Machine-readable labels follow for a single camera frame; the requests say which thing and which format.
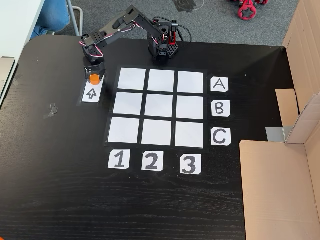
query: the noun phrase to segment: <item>number 3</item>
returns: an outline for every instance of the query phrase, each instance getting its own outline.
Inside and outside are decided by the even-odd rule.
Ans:
[[[183,154],[180,158],[180,173],[199,175],[202,171],[200,154]]]

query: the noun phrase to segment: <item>black tape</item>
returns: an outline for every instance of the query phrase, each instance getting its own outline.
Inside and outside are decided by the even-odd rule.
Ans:
[[[178,12],[190,13],[195,10],[197,4],[194,0],[172,0]]]

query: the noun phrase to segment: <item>3x3 grid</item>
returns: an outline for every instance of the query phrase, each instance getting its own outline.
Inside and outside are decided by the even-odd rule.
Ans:
[[[203,149],[207,124],[203,72],[121,68],[106,145]]]

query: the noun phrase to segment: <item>white label card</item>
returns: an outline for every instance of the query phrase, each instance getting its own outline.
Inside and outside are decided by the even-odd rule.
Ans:
[[[180,158],[180,173],[199,175],[202,171],[201,154],[183,154]]]
[[[110,152],[109,169],[128,169],[130,164],[130,150],[112,150]]]
[[[215,117],[229,117],[231,115],[229,100],[214,100],[211,103],[211,113]]]
[[[229,78],[213,76],[210,89],[211,92],[227,92],[229,90]]]
[[[231,129],[214,127],[211,129],[211,145],[229,146],[231,144]]]
[[[85,84],[85,89],[82,97],[82,102],[86,103],[98,103],[104,79],[98,85],[92,85],[88,81]]]
[[[163,151],[146,151],[143,154],[142,170],[161,172],[164,169]]]

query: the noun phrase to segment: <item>black cable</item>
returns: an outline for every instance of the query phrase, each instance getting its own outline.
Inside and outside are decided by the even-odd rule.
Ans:
[[[171,21],[168,18],[165,18],[165,17],[162,17],[162,16],[155,16],[154,18],[152,18],[152,21],[154,22],[155,19],[163,19],[163,20],[166,20],[166,21],[171,23]],[[179,24],[179,27],[185,29],[189,33],[189,35],[190,35],[190,43],[191,43],[192,42],[191,32],[185,26],[182,26],[182,25]],[[181,41],[184,42],[184,38],[182,37],[182,33],[179,30],[179,28],[177,28],[177,31],[178,31],[179,37],[181,38]]]
[[[155,19],[163,19],[163,20],[166,20],[166,21],[171,23],[171,21],[168,18],[165,18],[165,17],[162,17],[162,16],[155,16],[154,18],[152,18],[152,21],[154,22]]]
[[[181,38],[181,41],[184,42],[184,37],[182,36],[182,33],[180,31],[180,29],[177,27],[176,30],[178,31],[179,37]]]
[[[185,29],[187,32],[188,32],[188,34],[190,35],[190,43],[192,42],[192,35],[191,35],[191,32],[188,30],[188,28],[186,28],[185,26],[182,26],[182,25],[180,25],[179,24],[179,27],[181,27],[181,28],[183,28],[183,29]]]

